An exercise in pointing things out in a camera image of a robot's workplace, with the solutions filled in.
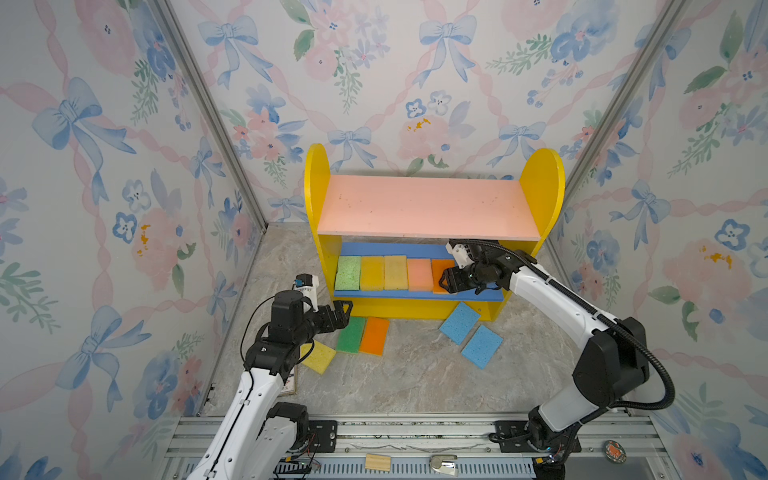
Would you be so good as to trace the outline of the orange sponge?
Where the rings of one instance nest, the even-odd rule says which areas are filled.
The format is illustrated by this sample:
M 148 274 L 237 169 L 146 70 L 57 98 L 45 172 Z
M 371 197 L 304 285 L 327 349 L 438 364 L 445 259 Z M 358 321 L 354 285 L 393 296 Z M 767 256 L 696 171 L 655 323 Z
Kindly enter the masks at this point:
M 443 273 L 446 270 L 449 270 L 455 266 L 456 266 L 456 263 L 454 260 L 448 260 L 448 259 L 432 259 L 431 260 L 431 271 L 432 271 L 432 280 L 433 280 L 432 292 L 434 294 L 449 295 L 449 292 L 441 286 L 440 280 L 443 276 Z
M 367 318 L 359 351 L 369 355 L 382 356 L 384 353 L 389 325 L 390 321 L 388 319 L 377 317 Z

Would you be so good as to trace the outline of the pink salmon sponge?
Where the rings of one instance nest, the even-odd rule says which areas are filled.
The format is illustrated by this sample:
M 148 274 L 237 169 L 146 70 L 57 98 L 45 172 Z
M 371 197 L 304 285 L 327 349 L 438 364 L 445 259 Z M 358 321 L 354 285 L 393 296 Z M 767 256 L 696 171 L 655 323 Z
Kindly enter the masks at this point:
M 407 259 L 408 290 L 410 292 L 431 292 L 433 275 L 430 259 Z

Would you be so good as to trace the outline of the light green sponge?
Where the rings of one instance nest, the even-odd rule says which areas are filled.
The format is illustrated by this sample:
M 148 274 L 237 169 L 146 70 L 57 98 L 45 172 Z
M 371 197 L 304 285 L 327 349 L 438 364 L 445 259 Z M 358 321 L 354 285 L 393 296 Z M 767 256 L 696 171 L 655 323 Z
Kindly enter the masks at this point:
M 361 256 L 341 256 L 337 263 L 334 289 L 336 291 L 359 291 L 361 268 Z

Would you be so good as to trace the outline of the blue sponge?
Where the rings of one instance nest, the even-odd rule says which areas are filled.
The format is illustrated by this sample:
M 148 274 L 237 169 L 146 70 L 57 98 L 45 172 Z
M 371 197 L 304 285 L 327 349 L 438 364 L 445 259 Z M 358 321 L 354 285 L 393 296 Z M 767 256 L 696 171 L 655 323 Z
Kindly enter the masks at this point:
M 501 346 L 501 336 L 481 325 L 462 350 L 462 356 L 479 369 L 484 369 Z
M 441 324 L 439 331 L 453 343 L 461 345 L 479 319 L 480 315 L 475 310 L 460 302 Z

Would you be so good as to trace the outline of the bright yellow sponge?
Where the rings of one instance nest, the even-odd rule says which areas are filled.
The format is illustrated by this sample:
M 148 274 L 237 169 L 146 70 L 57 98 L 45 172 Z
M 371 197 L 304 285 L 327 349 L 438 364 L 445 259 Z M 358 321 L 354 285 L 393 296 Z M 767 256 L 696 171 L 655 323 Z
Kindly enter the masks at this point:
M 384 290 L 385 260 L 383 256 L 364 256 L 361 258 L 359 289 L 364 292 Z

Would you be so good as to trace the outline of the pale yellow sponge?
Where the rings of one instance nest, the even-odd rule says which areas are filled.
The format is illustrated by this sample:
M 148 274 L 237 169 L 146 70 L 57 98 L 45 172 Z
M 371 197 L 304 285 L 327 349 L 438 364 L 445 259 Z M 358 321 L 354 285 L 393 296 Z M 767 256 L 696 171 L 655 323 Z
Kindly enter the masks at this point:
M 408 283 L 408 260 L 406 256 L 385 256 L 384 257 L 384 290 L 385 291 L 407 291 Z

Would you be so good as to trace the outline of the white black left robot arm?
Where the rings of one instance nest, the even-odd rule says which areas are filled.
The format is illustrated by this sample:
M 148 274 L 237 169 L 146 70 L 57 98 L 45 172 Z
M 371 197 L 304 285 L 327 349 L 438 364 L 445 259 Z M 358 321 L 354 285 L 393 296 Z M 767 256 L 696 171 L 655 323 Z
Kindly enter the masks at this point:
M 346 328 L 352 309 L 343 300 L 317 306 L 299 290 L 272 298 L 270 321 L 246 352 L 235 398 L 191 479 L 271 479 L 288 453 L 309 446 L 307 407 L 278 397 L 301 347 Z

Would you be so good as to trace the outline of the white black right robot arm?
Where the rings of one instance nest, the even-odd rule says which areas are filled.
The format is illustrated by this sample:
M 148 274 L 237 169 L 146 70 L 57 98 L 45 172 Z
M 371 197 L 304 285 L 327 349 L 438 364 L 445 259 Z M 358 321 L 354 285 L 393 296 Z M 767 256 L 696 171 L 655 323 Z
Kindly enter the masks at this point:
M 455 262 L 441 272 L 438 285 L 450 294 L 504 290 L 544 314 L 579 349 L 570 379 L 551 399 L 529 414 L 522 435 L 538 451 L 563 446 L 579 427 L 614 408 L 650 377 L 643 354 L 644 327 L 595 307 L 552 277 L 522 250 L 498 242 L 450 240 Z

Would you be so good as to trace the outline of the yellow pink blue wooden shelf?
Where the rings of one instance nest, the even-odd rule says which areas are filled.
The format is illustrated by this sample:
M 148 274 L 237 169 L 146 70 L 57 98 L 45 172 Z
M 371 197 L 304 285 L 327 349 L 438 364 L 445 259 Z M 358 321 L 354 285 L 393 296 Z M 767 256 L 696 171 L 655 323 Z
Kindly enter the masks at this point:
M 373 256 L 447 257 L 449 239 L 485 239 L 536 256 L 560 216 L 566 172 L 552 149 L 537 150 L 517 180 L 332 174 L 323 145 L 306 157 L 304 193 L 323 278 L 334 300 L 351 300 L 360 317 L 442 320 L 465 302 L 496 320 L 510 293 L 346 292 L 337 289 L 338 259 L 360 246 Z

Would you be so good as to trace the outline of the dark green sponge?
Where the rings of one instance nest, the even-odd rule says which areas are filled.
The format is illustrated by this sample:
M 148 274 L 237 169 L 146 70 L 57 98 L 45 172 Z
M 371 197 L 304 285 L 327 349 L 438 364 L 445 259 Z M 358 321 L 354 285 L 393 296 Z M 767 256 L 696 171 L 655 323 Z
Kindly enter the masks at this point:
M 338 352 L 350 354 L 358 353 L 360 351 L 365 325 L 365 318 L 351 317 L 348 326 L 341 331 L 338 337 L 336 350 Z

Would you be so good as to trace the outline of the round red green sticker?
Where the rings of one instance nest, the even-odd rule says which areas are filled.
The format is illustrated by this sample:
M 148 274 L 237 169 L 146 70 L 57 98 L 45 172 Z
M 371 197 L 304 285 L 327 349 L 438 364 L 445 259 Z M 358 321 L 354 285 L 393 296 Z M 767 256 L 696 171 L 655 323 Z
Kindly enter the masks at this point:
M 603 453 L 612 463 L 624 464 L 627 461 L 627 454 L 623 446 L 615 440 L 606 440 L 603 443 Z

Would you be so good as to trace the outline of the aluminium corner post right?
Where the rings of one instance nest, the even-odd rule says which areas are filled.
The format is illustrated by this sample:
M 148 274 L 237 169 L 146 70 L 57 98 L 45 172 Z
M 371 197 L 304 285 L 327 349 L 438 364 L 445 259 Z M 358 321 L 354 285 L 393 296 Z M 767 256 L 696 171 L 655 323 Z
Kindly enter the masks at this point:
M 666 1 L 663 4 L 656 22 L 652 25 L 646 36 L 644 45 L 639 49 L 638 55 L 627 71 L 625 80 L 616 90 L 613 99 L 604 113 L 603 119 L 598 124 L 593 139 L 587 143 L 582 157 L 577 161 L 566 181 L 565 203 L 575 196 L 580 183 L 591 169 L 591 165 L 608 143 L 613 129 L 637 95 L 640 85 L 651 74 L 653 65 L 680 24 L 689 4 L 690 1 L 686 0 Z

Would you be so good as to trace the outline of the aluminium corner post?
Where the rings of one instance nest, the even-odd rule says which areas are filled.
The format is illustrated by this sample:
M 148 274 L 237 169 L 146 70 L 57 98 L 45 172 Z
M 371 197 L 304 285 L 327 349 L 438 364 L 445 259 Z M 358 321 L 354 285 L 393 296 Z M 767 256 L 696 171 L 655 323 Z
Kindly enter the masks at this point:
M 213 138 L 220 148 L 224 163 L 229 167 L 236 186 L 244 197 L 245 206 L 255 219 L 258 231 L 264 234 L 267 222 L 258 206 L 254 190 L 249 182 L 246 169 L 238 159 L 232 141 L 225 131 L 224 123 L 216 108 L 213 96 L 207 87 L 203 72 L 177 18 L 172 3 L 166 0 L 149 0 L 148 5 L 157 17 L 159 27 L 167 36 L 170 49 L 180 63 L 181 70 L 189 83 L 191 93 L 202 112 L 203 120 L 209 127 Z
M 666 1 L 663 4 L 656 22 L 652 25 L 646 36 L 644 45 L 639 49 L 638 55 L 627 71 L 625 80 L 616 90 L 613 99 L 604 113 L 603 119 L 598 124 L 593 139 L 587 143 L 582 157 L 577 161 L 566 181 L 565 203 L 575 196 L 580 183 L 591 169 L 591 165 L 608 143 L 613 129 L 637 95 L 640 85 L 651 74 L 653 65 L 680 24 L 689 4 L 690 1 L 686 0 Z

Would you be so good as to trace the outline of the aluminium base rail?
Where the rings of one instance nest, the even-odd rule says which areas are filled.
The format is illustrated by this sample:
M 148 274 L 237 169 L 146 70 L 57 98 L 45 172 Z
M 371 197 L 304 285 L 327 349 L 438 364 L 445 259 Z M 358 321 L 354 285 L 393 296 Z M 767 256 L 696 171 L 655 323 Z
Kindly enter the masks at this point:
M 334 449 L 313 455 L 312 479 L 531 479 L 535 476 L 533 463 L 540 456 L 523 444 L 504 447 L 488 439 L 497 425 L 522 426 L 521 413 L 317 415 L 313 420 L 336 425 L 322 438 Z M 605 457 L 606 440 L 623 446 L 624 464 Z M 679 476 L 647 416 L 608 413 L 582 427 L 577 441 L 566 463 L 570 479 Z M 366 470 L 367 454 L 391 457 L 392 470 Z M 440 454 L 458 457 L 457 477 L 430 468 L 430 458 Z

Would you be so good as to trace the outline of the aluminium corner post left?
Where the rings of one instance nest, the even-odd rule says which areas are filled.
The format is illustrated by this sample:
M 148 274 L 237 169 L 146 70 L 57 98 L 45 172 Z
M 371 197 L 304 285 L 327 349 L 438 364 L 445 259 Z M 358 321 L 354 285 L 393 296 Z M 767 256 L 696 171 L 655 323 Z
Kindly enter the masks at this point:
M 203 120 L 209 127 L 213 138 L 220 148 L 224 163 L 229 167 L 236 186 L 244 197 L 245 206 L 255 219 L 258 231 L 264 234 L 267 222 L 258 206 L 254 190 L 249 182 L 246 169 L 238 159 L 232 141 L 225 131 L 224 123 L 216 108 L 213 96 L 207 87 L 203 72 L 177 18 L 172 3 L 166 0 L 149 0 L 148 5 L 157 17 L 159 27 L 167 36 L 170 49 L 180 63 L 181 70 L 189 83 L 191 93 L 202 112 Z

